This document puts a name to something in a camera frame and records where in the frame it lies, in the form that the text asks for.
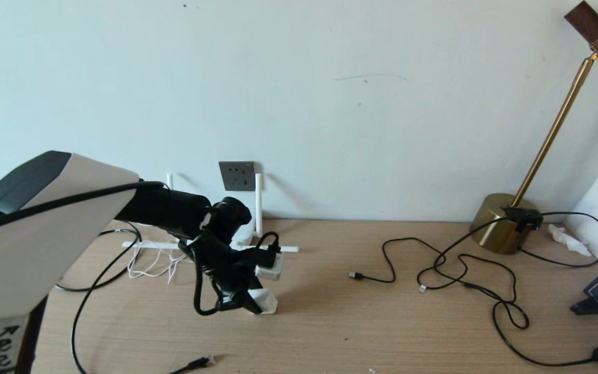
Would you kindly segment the white power adapter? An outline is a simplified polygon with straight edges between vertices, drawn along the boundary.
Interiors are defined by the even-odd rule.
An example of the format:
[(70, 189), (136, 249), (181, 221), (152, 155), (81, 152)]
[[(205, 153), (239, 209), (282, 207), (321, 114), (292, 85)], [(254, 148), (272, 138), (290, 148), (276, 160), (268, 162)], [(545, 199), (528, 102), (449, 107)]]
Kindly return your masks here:
[(252, 300), (252, 307), (249, 312), (255, 315), (275, 314), (278, 308), (278, 300), (270, 289), (249, 289), (249, 296)]

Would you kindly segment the white router with antennas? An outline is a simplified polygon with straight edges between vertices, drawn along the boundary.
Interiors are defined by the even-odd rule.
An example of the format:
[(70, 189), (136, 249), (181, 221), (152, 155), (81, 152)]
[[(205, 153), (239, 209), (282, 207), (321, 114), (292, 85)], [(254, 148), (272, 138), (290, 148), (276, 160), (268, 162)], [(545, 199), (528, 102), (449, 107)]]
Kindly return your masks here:
[[(252, 241), (253, 234), (255, 236), (260, 236), (263, 234), (263, 175), (259, 172), (255, 173), (255, 218), (254, 218), (254, 232), (252, 232), (251, 236), (248, 239), (249, 243), (244, 244), (243, 242), (234, 241), (232, 243), (232, 248), (236, 250), (242, 250), (245, 248), (252, 247), (253, 244), (250, 242)], [(147, 223), (137, 223), (139, 225), (145, 227), (154, 227), (153, 225)], [(282, 252), (285, 253), (297, 253), (299, 252), (299, 247), (296, 246), (283, 246), (281, 248)]]

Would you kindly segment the black clip stand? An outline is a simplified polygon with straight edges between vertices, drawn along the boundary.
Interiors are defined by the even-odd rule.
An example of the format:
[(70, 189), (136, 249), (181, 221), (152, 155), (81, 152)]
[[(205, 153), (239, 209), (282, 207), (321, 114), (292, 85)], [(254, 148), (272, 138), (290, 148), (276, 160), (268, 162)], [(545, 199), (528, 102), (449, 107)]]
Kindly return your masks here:
[(598, 298), (588, 297), (569, 308), (575, 315), (598, 315)]

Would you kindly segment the gold desk lamp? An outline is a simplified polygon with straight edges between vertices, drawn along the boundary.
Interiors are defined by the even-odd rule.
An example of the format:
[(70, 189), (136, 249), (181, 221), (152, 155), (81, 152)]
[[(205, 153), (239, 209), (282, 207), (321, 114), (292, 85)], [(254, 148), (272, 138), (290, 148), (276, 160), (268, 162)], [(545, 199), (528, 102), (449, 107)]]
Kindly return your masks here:
[(506, 218), (502, 208), (512, 206), (539, 211), (538, 206), (525, 199), (525, 194), (562, 129), (592, 67), (598, 61), (598, 12), (588, 3), (588, 0), (581, 0), (564, 16), (564, 19), (586, 40), (591, 53), (580, 64), (562, 106), (517, 192), (513, 195), (506, 193), (488, 195), (475, 215), (470, 226), (470, 234), (475, 243), (494, 253), (517, 253), (533, 231), (516, 232), (515, 223)]

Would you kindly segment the grey wall socket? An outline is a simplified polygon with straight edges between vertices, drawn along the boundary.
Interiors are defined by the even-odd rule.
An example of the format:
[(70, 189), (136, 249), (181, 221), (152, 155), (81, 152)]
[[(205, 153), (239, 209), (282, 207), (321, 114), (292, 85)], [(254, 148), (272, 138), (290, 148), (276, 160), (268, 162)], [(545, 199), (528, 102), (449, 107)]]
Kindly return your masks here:
[(219, 170), (225, 191), (252, 192), (256, 189), (252, 161), (220, 161)]

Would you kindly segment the crumpled white tissue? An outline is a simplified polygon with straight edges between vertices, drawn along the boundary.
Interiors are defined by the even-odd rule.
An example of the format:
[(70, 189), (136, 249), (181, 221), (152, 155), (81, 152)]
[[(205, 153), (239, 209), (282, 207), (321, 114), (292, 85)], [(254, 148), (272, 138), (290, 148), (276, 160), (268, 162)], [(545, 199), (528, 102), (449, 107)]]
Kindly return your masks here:
[(569, 249), (569, 251), (579, 253), (585, 257), (592, 256), (592, 253), (591, 251), (589, 251), (586, 244), (579, 241), (575, 237), (569, 235), (564, 227), (558, 227), (551, 223), (550, 225), (548, 225), (548, 232), (550, 233), (550, 236), (553, 239), (553, 241), (566, 246), (566, 248)]

